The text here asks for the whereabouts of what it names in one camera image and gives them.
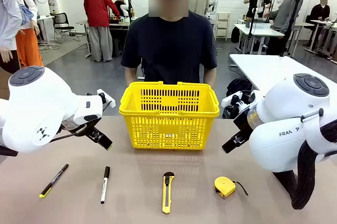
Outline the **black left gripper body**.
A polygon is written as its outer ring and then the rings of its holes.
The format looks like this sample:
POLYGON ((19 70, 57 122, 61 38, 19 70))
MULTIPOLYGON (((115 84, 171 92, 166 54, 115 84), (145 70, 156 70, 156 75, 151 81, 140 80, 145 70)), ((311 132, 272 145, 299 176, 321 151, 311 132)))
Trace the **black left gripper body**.
POLYGON ((97 137, 100 131, 95 127, 102 118, 93 119, 91 121, 85 122, 82 125, 77 125, 74 122, 63 121, 61 124, 61 129, 74 133, 75 136, 87 136, 87 137, 97 137))

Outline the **yellow tape measure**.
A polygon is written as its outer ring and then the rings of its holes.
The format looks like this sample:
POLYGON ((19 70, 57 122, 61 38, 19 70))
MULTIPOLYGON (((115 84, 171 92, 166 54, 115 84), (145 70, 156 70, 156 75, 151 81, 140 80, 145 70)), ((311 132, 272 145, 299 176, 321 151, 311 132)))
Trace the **yellow tape measure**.
POLYGON ((237 185, 242 188, 247 196, 249 195, 241 183, 231 180, 228 177, 216 178, 214 181, 213 189, 221 198, 226 199, 236 191, 237 185))

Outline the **black pen with yellow tip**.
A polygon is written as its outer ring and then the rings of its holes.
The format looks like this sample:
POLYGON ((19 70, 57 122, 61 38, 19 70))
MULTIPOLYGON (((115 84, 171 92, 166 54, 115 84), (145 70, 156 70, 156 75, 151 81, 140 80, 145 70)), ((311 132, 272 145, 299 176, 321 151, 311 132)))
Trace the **black pen with yellow tip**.
POLYGON ((61 168, 61 170, 56 174, 56 176, 49 182, 49 184, 44 188, 44 190, 39 194, 39 198, 44 198, 49 191, 51 190, 51 188, 53 187, 53 185, 56 183, 56 181, 61 177, 61 175, 67 170, 69 164, 66 163, 65 166, 63 166, 61 168))

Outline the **yellow utility knife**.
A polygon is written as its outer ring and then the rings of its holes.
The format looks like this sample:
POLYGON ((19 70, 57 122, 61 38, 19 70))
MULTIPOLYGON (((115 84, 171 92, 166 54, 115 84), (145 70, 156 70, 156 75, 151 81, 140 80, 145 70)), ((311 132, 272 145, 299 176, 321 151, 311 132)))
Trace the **yellow utility knife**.
POLYGON ((164 214, 171 212, 171 188, 174 178, 175 174, 173 172, 166 172, 163 175, 162 212, 164 214))

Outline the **person's left forearm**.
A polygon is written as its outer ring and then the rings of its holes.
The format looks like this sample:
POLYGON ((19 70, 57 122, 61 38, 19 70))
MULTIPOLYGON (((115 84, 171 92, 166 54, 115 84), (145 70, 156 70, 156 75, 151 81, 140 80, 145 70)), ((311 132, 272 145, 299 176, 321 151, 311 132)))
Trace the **person's left forearm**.
POLYGON ((208 84, 212 89, 216 84, 216 68, 204 68, 203 83, 208 84))

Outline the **person's right forearm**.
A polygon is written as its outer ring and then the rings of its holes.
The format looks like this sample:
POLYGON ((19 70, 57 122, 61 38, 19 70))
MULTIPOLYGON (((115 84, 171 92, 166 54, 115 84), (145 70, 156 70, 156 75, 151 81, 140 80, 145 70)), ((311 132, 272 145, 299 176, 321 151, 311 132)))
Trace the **person's right forearm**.
POLYGON ((127 86, 129 86, 133 82, 137 82, 137 68, 125 67, 125 80, 127 86))

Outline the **person in navy t-shirt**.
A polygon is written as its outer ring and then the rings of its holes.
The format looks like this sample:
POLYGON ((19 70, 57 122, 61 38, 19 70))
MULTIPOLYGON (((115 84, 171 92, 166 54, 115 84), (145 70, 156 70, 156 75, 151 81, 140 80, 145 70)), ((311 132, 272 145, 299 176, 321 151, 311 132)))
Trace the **person in navy t-shirt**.
POLYGON ((204 68, 217 68, 211 23, 189 10, 189 0, 149 0, 148 13, 129 27, 121 65, 141 66, 148 82, 203 82, 204 68))

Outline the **person in grey sweater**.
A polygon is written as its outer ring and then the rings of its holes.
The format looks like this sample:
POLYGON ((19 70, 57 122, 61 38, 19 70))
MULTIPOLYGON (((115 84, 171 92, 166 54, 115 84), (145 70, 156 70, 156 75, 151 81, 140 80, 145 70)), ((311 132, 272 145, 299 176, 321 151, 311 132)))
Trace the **person in grey sweater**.
POLYGON ((283 37, 270 37, 269 43, 267 45, 266 54, 267 55, 280 55, 283 51, 285 44, 288 41, 286 34, 290 34, 294 28, 294 23, 298 17, 299 10, 303 4, 303 0, 300 0, 296 11, 294 13, 293 24, 290 27, 290 20, 294 12, 294 5, 296 0, 283 0, 282 4, 275 11, 266 12, 264 17, 273 18, 273 25, 271 28, 277 32, 284 34, 283 37))

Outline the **standing person in black shirt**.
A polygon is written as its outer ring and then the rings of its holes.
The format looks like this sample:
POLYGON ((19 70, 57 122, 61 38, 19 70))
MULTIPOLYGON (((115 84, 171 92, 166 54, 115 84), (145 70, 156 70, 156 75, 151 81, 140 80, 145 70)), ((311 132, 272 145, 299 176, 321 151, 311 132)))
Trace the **standing person in black shirt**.
MULTIPOLYGON (((249 4, 249 8, 247 13, 245 14, 246 18, 253 17, 253 10, 257 7, 257 3, 259 0, 244 0, 244 4, 249 4)), ((263 0, 260 2, 262 9, 270 8, 272 1, 271 0, 263 0)))

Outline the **black bag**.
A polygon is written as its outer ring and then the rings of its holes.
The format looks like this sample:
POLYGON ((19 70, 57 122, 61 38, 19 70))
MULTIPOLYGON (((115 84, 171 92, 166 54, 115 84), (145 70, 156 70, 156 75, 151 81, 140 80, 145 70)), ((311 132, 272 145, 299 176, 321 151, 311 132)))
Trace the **black bag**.
POLYGON ((240 40, 240 30, 235 26, 231 33, 231 42, 238 43, 240 40))

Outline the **thin black stand pole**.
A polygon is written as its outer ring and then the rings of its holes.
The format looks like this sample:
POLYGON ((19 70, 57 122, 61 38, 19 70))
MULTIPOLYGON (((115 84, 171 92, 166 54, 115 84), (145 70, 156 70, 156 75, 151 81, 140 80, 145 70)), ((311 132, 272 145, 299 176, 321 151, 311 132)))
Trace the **thin black stand pole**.
POLYGON ((253 29, 253 26, 254 26, 254 20, 256 19, 255 16, 256 16, 256 9, 259 8, 259 0, 257 0, 256 2, 256 5, 253 7, 252 9, 252 18, 251 18, 251 25, 250 25, 250 31, 249 31, 249 34, 248 34, 248 38, 247 38, 247 41, 248 41, 248 45, 250 45, 250 51, 249 51, 249 54, 252 54, 253 52, 253 34, 252 34, 252 29, 253 29))

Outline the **white drawer cabinet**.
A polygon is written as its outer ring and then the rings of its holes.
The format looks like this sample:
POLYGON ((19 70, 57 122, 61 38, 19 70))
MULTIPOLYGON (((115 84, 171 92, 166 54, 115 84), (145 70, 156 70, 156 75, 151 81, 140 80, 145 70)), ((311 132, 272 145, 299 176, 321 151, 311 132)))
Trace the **white drawer cabinet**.
POLYGON ((216 14, 215 39, 224 38, 227 40, 229 24, 230 13, 218 12, 216 14))

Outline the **grey background work table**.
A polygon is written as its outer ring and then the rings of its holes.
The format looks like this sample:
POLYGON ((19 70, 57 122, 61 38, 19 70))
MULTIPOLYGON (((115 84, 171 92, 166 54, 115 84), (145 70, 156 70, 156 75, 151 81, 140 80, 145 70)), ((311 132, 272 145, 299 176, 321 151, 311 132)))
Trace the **grey background work table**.
MULTIPOLYGON (((121 19, 118 23, 112 23, 110 24, 110 30, 116 30, 116 31, 128 31, 130 26, 130 20, 127 18, 121 19)), ((80 21, 76 23, 77 25, 83 26, 85 31, 85 37, 86 37, 86 46, 87 46, 87 54, 85 55, 86 58, 89 58, 92 55, 91 51, 91 44, 90 44, 90 38, 89 38, 89 28, 88 28, 88 22, 80 21)))

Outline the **mannequin in light blue shirt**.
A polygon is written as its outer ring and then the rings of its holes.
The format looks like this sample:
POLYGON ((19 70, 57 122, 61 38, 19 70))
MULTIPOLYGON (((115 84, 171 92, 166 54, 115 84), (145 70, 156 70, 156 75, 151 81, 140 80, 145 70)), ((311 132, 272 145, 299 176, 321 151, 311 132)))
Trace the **mannequin in light blue shirt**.
POLYGON ((0 68, 13 74, 20 69, 16 34, 22 16, 17 0, 0 0, 0 68))

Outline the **white and black background robot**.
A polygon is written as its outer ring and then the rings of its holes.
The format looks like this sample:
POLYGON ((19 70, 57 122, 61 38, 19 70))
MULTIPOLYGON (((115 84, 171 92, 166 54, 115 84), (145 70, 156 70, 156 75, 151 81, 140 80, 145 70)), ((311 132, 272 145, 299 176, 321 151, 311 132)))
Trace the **white and black background robot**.
POLYGON ((132 3, 131 0, 116 0, 115 5, 120 13, 120 15, 124 18, 132 17, 131 8, 132 3))

